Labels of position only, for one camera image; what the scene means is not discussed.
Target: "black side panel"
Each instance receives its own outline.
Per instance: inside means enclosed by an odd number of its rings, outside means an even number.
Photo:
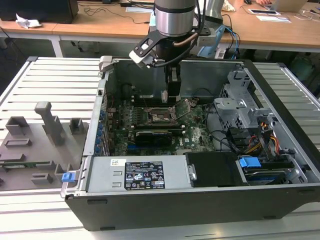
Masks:
[[[201,193],[69,197],[65,200],[89,231],[280,219],[316,202],[320,187]]]
[[[244,61],[245,67],[249,70],[257,84],[265,93],[267,99],[271,103],[271,105],[275,108],[277,113],[280,115],[282,120],[285,122],[289,131],[292,133],[294,138],[299,142],[302,149],[305,151],[307,156],[313,162],[314,166],[318,171],[320,171],[320,152],[314,145],[314,143],[310,140],[307,134],[303,131],[294,117],[291,115],[289,110],[285,107],[279,97],[276,95],[274,90],[270,87],[264,77],[261,75],[259,70],[255,67],[255,65],[250,60]]]

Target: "power supply label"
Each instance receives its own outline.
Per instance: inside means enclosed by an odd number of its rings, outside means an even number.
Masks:
[[[162,161],[126,162],[124,188],[126,190],[165,189]]]

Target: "computer case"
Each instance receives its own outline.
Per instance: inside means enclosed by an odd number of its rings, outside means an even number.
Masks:
[[[71,24],[78,13],[77,0],[1,0],[0,18],[14,21],[16,14],[25,19],[40,22]]]

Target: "desk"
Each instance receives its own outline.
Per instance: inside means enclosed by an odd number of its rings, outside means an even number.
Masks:
[[[141,22],[150,20],[149,13],[126,12],[125,7],[120,5],[106,5],[101,2],[80,1],[81,5],[90,6],[91,9],[107,8],[107,10],[89,16],[79,5],[79,12],[72,24],[41,23],[43,27],[25,29],[18,26],[14,21],[0,21],[0,26],[12,38],[44,39],[50,40],[56,57],[63,57],[60,41],[92,41],[109,43],[138,43],[148,34],[149,25]],[[6,35],[0,31],[0,37]]]
[[[234,6],[236,12],[223,11],[222,14],[230,15],[233,30],[241,38],[240,48],[320,52],[320,22],[300,20],[294,17],[295,13],[292,12],[285,13],[291,23],[260,21],[254,14],[248,14],[245,10],[249,12],[248,9],[263,9],[262,6],[255,2],[252,2],[252,5],[245,5],[243,0],[229,0],[229,2]],[[313,9],[319,12],[315,9],[315,6],[320,7],[320,4],[307,2],[303,9],[308,11]],[[223,17],[223,23],[230,26],[228,16]],[[226,49],[230,42],[230,34],[225,33],[220,41],[219,48]]]
[[[240,35],[242,49],[260,49],[293,52],[320,52],[320,22],[299,20],[294,13],[286,13],[292,23],[260,21],[255,15],[245,12],[240,6],[242,0],[230,0],[236,8],[236,12],[222,12],[229,14],[232,19],[233,29]],[[102,5],[101,2],[85,2],[82,5],[98,4],[107,7],[112,12],[130,16],[136,22],[149,21],[148,13],[128,13],[124,7]],[[306,3],[305,9],[314,9],[320,6],[317,3]],[[43,23],[43,27],[24,29],[13,21],[0,21],[0,26],[12,38],[45,39],[50,40],[57,57],[63,57],[60,41],[92,41],[92,42],[116,42],[138,43],[148,34],[148,24],[134,24],[130,18],[123,18],[108,11],[100,11],[93,16],[84,12],[83,6],[79,6],[78,16],[73,24]],[[244,8],[262,9],[253,3]],[[227,16],[223,17],[226,25],[230,24]],[[6,35],[0,31],[0,37]],[[219,44],[220,50],[225,50],[231,42],[229,34],[225,33]]]

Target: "slotted metal platform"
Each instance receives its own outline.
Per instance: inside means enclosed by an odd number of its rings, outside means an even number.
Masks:
[[[320,150],[320,102],[317,98],[286,67],[280,67],[277,63],[255,63],[254,65]],[[267,108],[268,104],[260,92],[256,91],[255,94]]]
[[[25,116],[29,123],[42,123],[33,111],[38,101],[52,102],[52,113],[61,122],[83,118],[89,123],[100,79],[98,65],[99,59],[92,58],[39,57],[26,62],[0,97],[0,142],[7,134],[5,125],[11,116]],[[286,68],[269,63],[256,66],[320,147],[320,140],[316,141],[320,139],[318,101]],[[157,220],[157,216],[147,217]],[[88,232],[60,197],[60,189],[28,190],[0,192],[0,222],[1,240],[317,240],[320,203],[306,204],[279,220]]]
[[[99,59],[39,57],[27,61],[0,97],[0,143],[10,117],[24,116],[28,123],[43,123],[34,108],[52,104],[52,115],[62,123],[82,118],[89,123],[100,77]]]

